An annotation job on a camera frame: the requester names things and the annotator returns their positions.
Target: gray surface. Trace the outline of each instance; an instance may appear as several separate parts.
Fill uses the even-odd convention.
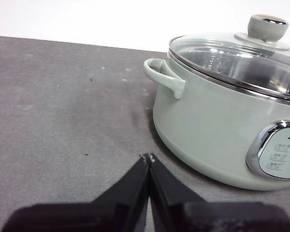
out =
[[[165,147],[152,121],[157,84],[143,72],[145,59],[163,57],[0,37],[0,229],[22,206],[92,201],[144,152],[156,153],[208,201],[273,203],[290,216],[290,188],[233,188],[192,170]],[[150,211],[146,231],[153,231]]]

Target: chrome trim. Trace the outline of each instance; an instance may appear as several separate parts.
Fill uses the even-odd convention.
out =
[[[281,93],[281,92],[278,92],[278,91],[275,91],[275,90],[271,90],[271,89],[268,89],[268,88],[265,88],[265,87],[260,87],[260,86],[253,85],[253,84],[250,84],[250,83],[247,83],[247,82],[239,81],[239,80],[231,78],[231,77],[229,77],[227,75],[224,75],[224,74],[221,74],[221,73],[217,73],[217,72],[211,71],[209,69],[203,68],[202,66],[200,66],[198,64],[195,64],[195,63],[189,61],[188,59],[178,55],[176,52],[174,52],[171,49],[171,43],[175,39],[180,38],[180,37],[183,37],[183,36],[175,37],[175,38],[171,39],[170,42],[169,42],[169,52],[168,52],[168,54],[172,55],[173,59],[181,61],[182,63],[186,64],[187,66],[191,67],[194,70],[197,70],[197,71],[199,71],[199,72],[201,72],[201,73],[203,73],[205,75],[211,76],[211,77],[213,77],[213,78],[215,78],[217,80],[220,80],[222,82],[229,83],[230,85],[237,86],[237,87],[244,88],[244,89],[248,89],[248,90],[251,90],[251,91],[254,91],[254,92],[258,92],[258,93],[262,93],[262,94],[265,94],[265,95],[269,95],[269,96],[272,96],[272,97],[286,99],[286,100],[290,101],[290,94]]]
[[[253,173],[267,178],[290,180],[290,178],[276,177],[266,173],[261,169],[259,164],[260,156],[270,139],[276,132],[285,128],[290,128],[290,120],[273,122],[272,124],[265,127],[263,130],[261,130],[256,139],[253,141],[251,147],[246,154],[246,164]]]
[[[234,85],[232,85],[232,84],[230,84],[228,82],[224,82],[222,80],[215,79],[215,78],[213,78],[213,77],[211,77],[211,76],[209,76],[207,74],[204,74],[204,73],[202,73],[202,72],[200,72],[198,70],[195,70],[194,68],[191,68],[190,66],[188,66],[185,63],[181,62],[171,52],[168,52],[167,56],[168,56],[168,58],[172,59],[174,62],[176,62],[180,66],[182,66],[184,69],[187,69],[191,73],[196,74],[198,77],[204,78],[205,80],[213,82],[213,83],[215,83],[217,85],[220,85],[220,86],[226,87],[228,89],[231,89],[231,90],[234,90],[234,91],[237,91],[237,92],[240,92],[240,93],[244,93],[244,94],[247,94],[249,96],[253,96],[253,97],[259,98],[259,99],[268,100],[268,101],[271,101],[271,102],[277,102],[277,103],[285,104],[285,105],[290,105],[290,101],[286,100],[284,98],[272,97],[272,96],[269,96],[269,95],[266,95],[266,94],[263,94],[263,93],[259,93],[259,92],[255,92],[255,91],[252,91],[252,90],[249,90],[249,89],[245,89],[245,88],[242,88],[242,87],[234,86]]]

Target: white background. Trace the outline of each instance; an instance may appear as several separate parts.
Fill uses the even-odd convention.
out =
[[[290,0],[0,0],[0,35],[166,52],[178,35],[246,32],[255,14],[290,24]]]

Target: stainless steel rim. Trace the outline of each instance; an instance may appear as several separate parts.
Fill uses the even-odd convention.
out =
[[[176,54],[171,49],[172,41],[177,39],[177,38],[179,38],[179,37],[175,37],[175,38],[171,39],[170,43],[169,43],[169,54],[175,61],[180,61],[181,63],[185,64],[186,67],[188,66],[188,67],[190,67],[193,70],[201,72],[201,73],[203,73],[203,74],[205,74],[207,76],[210,76],[212,78],[215,78],[215,79],[217,79],[217,80],[219,80],[219,81],[221,81],[223,83],[228,83],[230,85],[233,85],[233,86],[235,86],[237,88],[242,88],[242,89],[250,90],[250,91],[253,91],[253,92],[257,92],[257,93],[261,93],[261,94],[265,94],[265,95],[268,95],[268,96],[272,96],[272,97],[276,97],[276,98],[280,98],[280,99],[283,99],[283,100],[290,101],[290,94],[277,92],[275,90],[267,89],[267,88],[264,88],[264,87],[252,85],[252,84],[247,83],[247,82],[242,82],[242,81],[236,80],[236,79],[228,77],[228,76],[226,76],[224,74],[217,73],[217,72],[205,69],[205,68],[201,67],[200,65],[192,63],[188,59],[186,59],[186,58],[184,58],[182,56],[179,56],[178,54]]]

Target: electric hot pot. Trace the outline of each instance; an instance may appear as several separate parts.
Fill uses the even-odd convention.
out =
[[[169,149],[198,172],[255,190],[290,186],[288,23],[254,15],[247,33],[172,39],[144,62],[159,83],[153,119]]]

